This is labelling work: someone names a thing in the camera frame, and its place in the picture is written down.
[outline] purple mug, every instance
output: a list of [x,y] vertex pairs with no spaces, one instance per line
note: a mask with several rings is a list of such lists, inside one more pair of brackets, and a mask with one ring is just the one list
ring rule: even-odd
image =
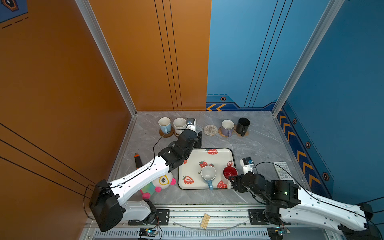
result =
[[235,124],[231,120],[224,120],[221,123],[221,133],[226,137],[232,136],[234,126]]

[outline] orange wall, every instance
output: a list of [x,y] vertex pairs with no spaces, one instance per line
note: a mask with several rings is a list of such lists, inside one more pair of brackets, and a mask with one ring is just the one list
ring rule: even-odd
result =
[[90,3],[137,110],[205,110],[210,0]]
[[[75,1],[28,1],[27,14],[0,23],[0,52],[0,123],[92,181],[107,178],[131,116]],[[0,139],[90,183],[3,126]],[[85,191],[3,142],[0,156]],[[0,178],[1,239],[79,237],[81,195],[3,159]]]

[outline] red mug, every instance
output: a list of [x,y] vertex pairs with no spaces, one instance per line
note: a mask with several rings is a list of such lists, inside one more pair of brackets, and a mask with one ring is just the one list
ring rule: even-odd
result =
[[228,189],[231,189],[231,182],[229,181],[229,177],[232,177],[232,176],[237,176],[237,170],[236,168],[232,167],[232,166],[226,166],[224,169],[223,169],[223,176],[228,179],[227,181],[227,188]]

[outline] black mug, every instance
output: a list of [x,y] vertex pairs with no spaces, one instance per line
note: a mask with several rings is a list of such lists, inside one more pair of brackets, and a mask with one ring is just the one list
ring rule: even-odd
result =
[[240,118],[237,122],[236,132],[244,137],[251,122],[247,118]]

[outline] tray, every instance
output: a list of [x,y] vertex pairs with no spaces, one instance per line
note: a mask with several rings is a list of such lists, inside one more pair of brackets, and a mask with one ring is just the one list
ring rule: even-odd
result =
[[194,149],[189,158],[179,167],[179,187],[184,190],[209,189],[208,184],[201,177],[202,166],[213,164],[216,177],[212,181],[214,189],[220,189],[218,184],[226,180],[223,170],[226,166],[236,168],[233,152],[228,148]]

